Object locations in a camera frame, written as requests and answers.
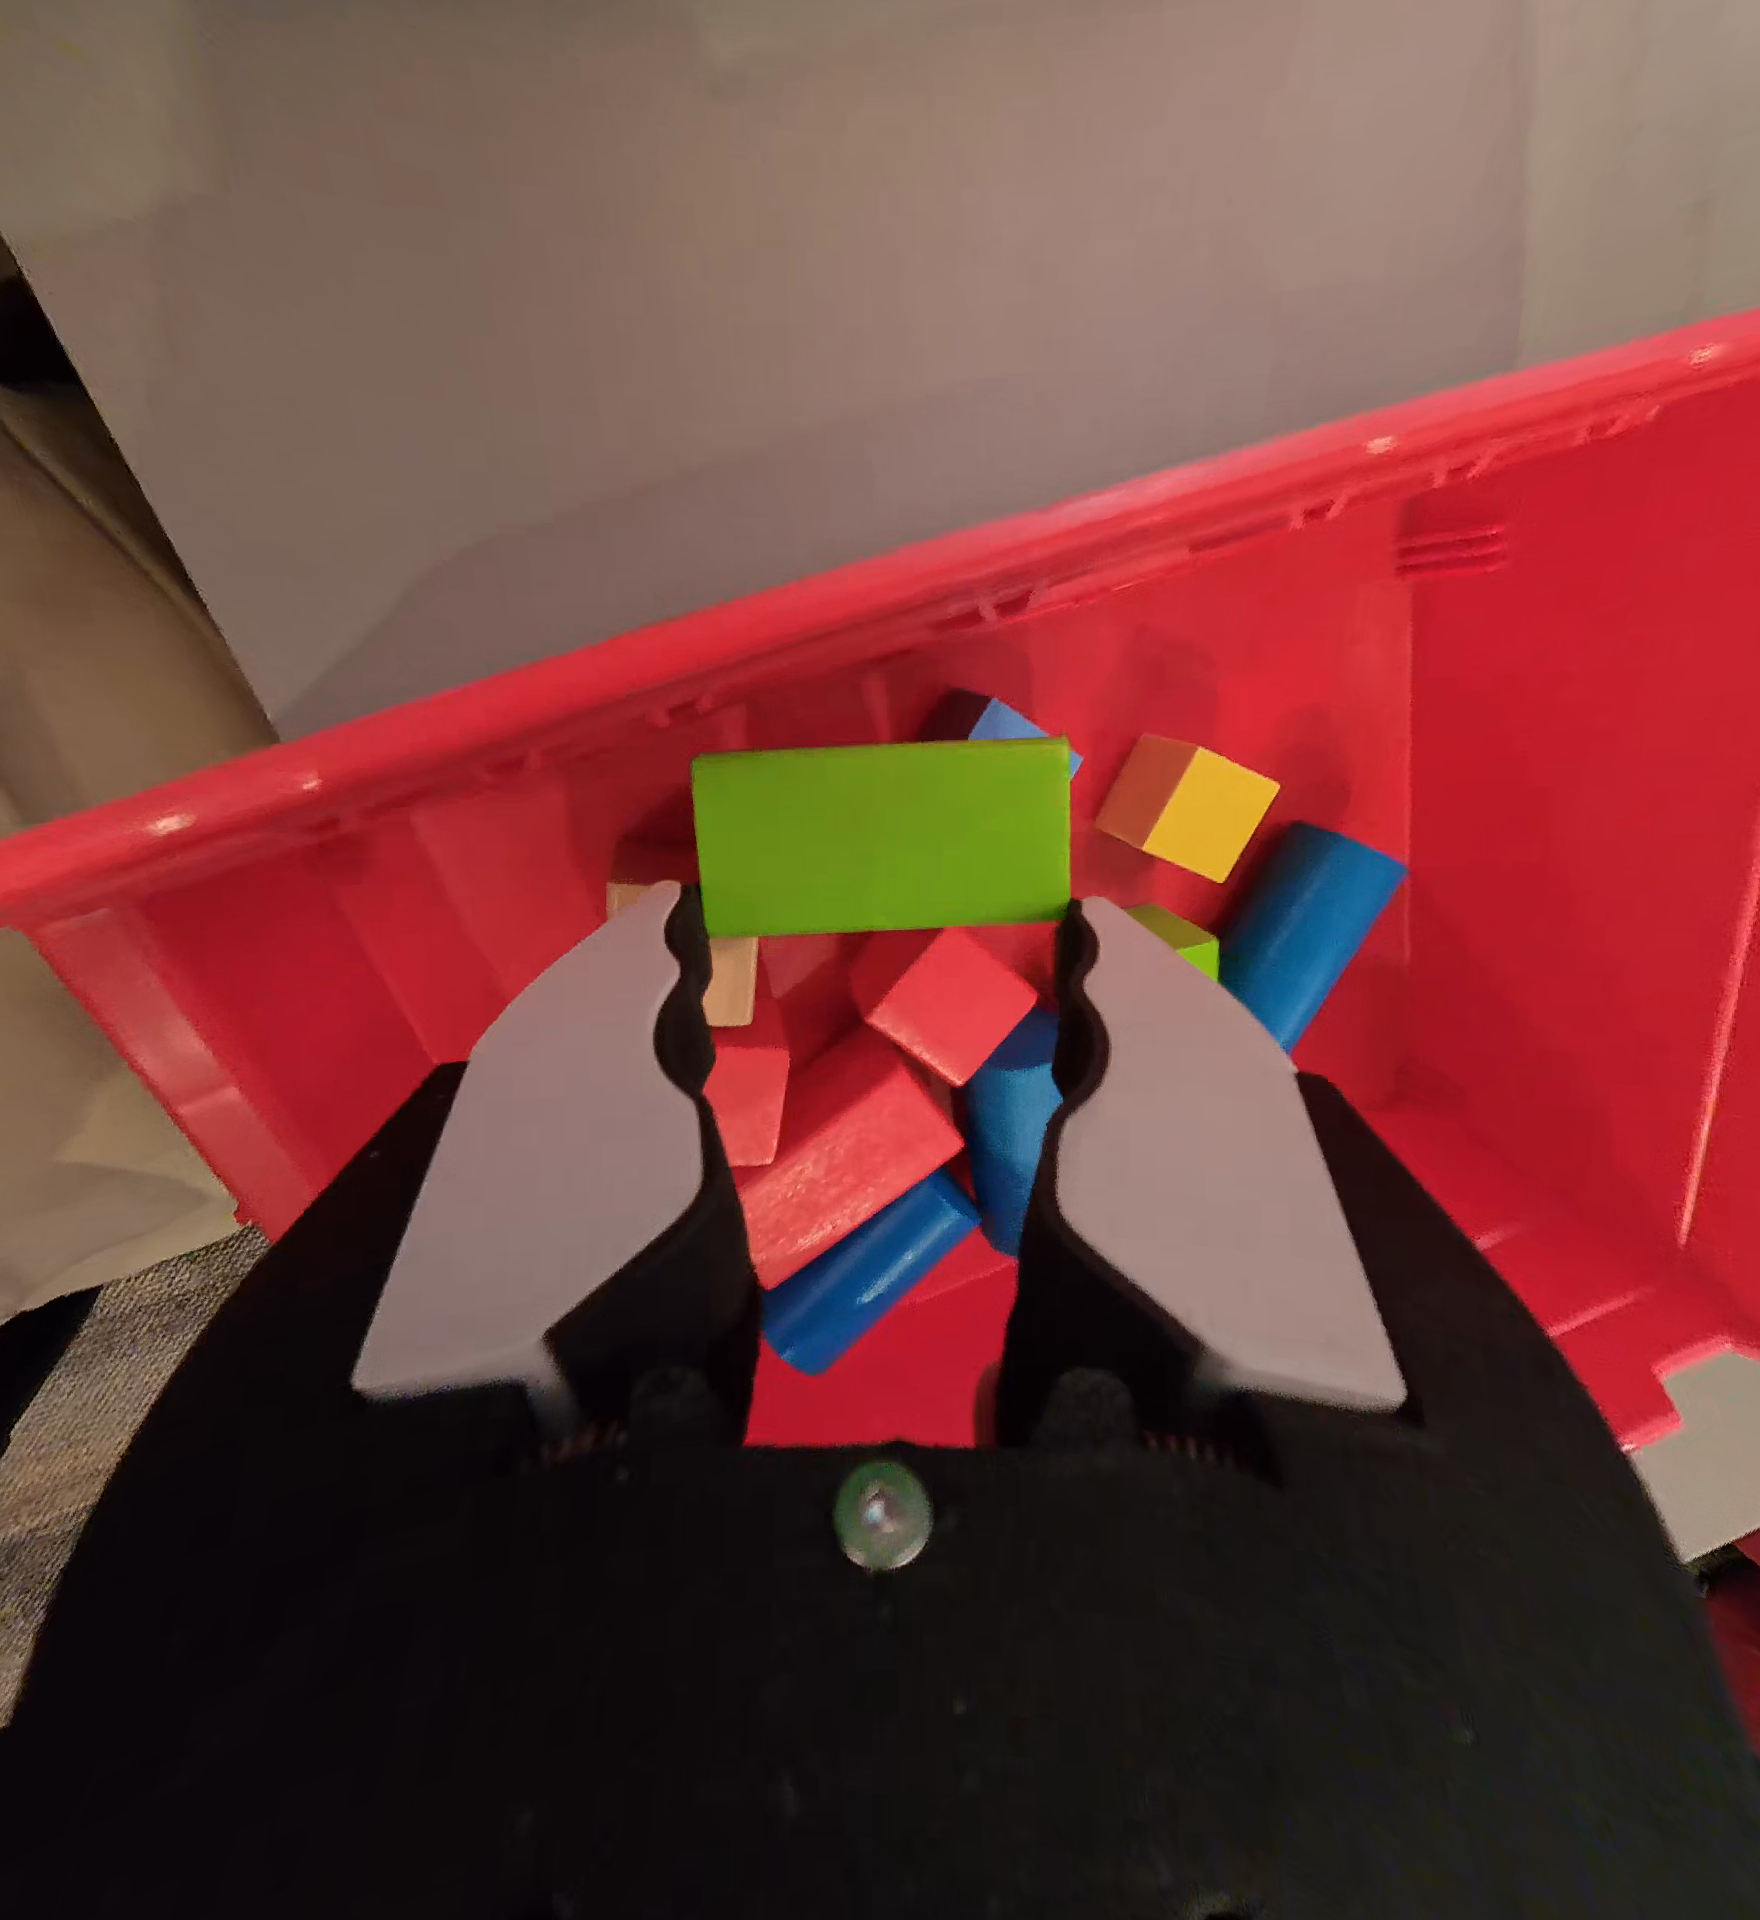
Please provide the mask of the large green wooden block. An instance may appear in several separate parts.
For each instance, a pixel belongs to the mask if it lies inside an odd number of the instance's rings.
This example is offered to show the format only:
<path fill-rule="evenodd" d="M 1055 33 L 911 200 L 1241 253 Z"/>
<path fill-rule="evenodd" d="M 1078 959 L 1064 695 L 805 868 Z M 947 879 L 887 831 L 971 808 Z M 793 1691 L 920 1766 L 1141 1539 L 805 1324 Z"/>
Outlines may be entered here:
<path fill-rule="evenodd" d="M 1049 925 L 1070 900 L 1060 737 L 714 752 L 690 780 L 717 938 Z"/>

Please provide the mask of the red plastic bin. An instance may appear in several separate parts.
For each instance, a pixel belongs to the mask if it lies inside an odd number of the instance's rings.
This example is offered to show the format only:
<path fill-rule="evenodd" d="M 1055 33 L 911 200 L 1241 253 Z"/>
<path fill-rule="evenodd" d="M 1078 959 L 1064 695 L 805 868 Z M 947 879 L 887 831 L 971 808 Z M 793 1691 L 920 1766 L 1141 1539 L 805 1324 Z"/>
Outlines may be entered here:
<path fill-rule="evenodd" d="M 690 825 L 694 757 L 905 739 L 953 688 L 1083 757 L 1278 780 L 1408 879 L 1297 1050 L 1618 1439 L 1760 1360 L 1760 308 L 917 542 L 0 842 L 51 966 L 284 1235 Z"/>

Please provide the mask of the natural wooden block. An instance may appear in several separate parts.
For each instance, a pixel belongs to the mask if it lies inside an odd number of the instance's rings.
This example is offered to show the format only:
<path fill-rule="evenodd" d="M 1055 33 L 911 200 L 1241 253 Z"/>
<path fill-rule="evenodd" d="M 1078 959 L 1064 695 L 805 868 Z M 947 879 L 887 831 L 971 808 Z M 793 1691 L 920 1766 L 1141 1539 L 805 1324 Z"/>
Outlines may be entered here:
<path fill-rule="evenodd" d="M 664 879 L 612 879 L 604 886 L 607 919 L 624 913 Z M 760 944 L 750 934 L 705 936 L 708 983 L 701 1015 L 711 1031 L 745 1029 L 755 1015 Z"/>

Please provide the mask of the small green wooden block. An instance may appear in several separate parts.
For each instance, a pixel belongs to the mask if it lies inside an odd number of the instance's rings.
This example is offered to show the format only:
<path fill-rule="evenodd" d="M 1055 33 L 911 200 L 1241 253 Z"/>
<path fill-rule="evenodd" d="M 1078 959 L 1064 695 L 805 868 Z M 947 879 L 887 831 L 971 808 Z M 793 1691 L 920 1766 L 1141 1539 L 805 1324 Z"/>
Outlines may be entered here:
<path fill-rule="evenodd" d="M 1222 944 L 1215 933 L 1158 902 L 1138 902 L 1123 909 L 1123 913 L 1163 949 L 1178 955 L 1191 970 L 1201 973 L 1208 980 L 1220 983 Z"/>

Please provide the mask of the blue wooden block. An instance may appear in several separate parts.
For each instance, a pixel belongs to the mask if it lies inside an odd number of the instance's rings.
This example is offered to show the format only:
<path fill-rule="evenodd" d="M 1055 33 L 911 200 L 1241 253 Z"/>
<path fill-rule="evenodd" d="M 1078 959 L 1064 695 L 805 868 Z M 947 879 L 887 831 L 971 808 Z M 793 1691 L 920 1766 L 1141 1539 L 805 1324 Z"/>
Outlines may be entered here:
<path fill-rule="evenodd" d="M 966 744 L 1020 744 L 1020 743 L 1041 743 L 1054 741 L 1066 749 L 1068 778 L 1076 778 L 1083 757 L 1066 741 L 1062 733 L 1049 733 L 1036 720 L 1028 719 L 1021 710 L 1009 707 L 1008 702 L 988 696 L 988 695 L 969 695 L 966 704 L 968 719 L 957 722 L 956 739 Z"/>

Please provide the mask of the yellow wooden cube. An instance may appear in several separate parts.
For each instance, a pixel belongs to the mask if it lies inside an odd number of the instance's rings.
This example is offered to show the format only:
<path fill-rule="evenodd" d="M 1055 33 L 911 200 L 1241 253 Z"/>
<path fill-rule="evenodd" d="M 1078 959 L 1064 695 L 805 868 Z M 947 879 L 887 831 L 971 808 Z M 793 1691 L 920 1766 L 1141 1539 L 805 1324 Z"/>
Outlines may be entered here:
<path fill-rule="evenodd" d="M 1279 796 L 1279 782 L 1183 739 L 1146 733 L 1094 817 L 1109 841 L 1225 884 Z"/>

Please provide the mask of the large red wooden block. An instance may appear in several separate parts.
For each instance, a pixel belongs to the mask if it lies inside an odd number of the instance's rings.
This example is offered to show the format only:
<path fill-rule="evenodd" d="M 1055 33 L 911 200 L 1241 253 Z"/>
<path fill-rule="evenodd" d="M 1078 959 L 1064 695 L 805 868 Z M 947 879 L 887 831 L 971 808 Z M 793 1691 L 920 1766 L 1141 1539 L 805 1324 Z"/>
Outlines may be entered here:
<path fill-rule="evenodd" d="M 769 1165 L 733 1172 L 762 1290 L 786 1284 L 964 1149 L 947 1094 L 862 1027 L 790 1086 Z"/>

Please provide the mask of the blue wooden cylinder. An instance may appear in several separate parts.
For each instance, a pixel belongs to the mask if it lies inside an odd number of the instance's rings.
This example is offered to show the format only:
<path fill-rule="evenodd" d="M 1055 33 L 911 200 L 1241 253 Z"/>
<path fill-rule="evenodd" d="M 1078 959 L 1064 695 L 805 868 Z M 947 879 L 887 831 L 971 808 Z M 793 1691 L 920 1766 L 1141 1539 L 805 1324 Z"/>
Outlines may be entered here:
<path fill-rule="evenodd" d="M 962 1136 L 988 1246 L 1015 1259 L 1043 1141 L 1060 1111 L 1060 1017 L 1028 1011 L 960 1091 Z"/>
<path fill-rule="evenodd" d="M 898 1309 L 980 1227 L 966 1188 L 933 1171 L 766 1292 L 762 1337 L 817 1379 Z"/>
<path fill-rule="evenodd" d="M 1222 988 L 1294 1053 L 1405 879 L 1401 859 L 1367 842 L 1283 826 L 1220 936 Z"/>

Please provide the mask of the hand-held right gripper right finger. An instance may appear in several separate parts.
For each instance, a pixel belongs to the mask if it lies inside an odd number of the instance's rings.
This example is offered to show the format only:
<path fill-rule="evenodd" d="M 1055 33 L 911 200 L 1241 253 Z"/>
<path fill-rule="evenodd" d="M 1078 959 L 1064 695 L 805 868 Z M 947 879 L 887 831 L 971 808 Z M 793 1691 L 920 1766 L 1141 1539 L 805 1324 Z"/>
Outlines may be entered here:
<path fill-rule="evenodd" d="M 1397 1412 L 1405 1382 L 1294 1062 L 1125 909 L 1079 909 L 1103 1060 L 1060 1115 L 1064 1228 L 1203 1380 Z"/>

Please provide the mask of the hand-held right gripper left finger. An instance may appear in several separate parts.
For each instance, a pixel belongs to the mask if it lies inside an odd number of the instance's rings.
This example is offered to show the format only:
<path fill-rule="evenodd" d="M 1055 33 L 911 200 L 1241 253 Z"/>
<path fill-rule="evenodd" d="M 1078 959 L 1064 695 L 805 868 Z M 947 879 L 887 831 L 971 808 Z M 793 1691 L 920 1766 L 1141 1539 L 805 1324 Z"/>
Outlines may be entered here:
<path fill-rule="evenodd" d="M 473 1045 L 352 1368 L 368 1400 L 624 1400 L 731 1367 L 731 1178 L 704 1083 L 708 949 L 655 883 Z"/>

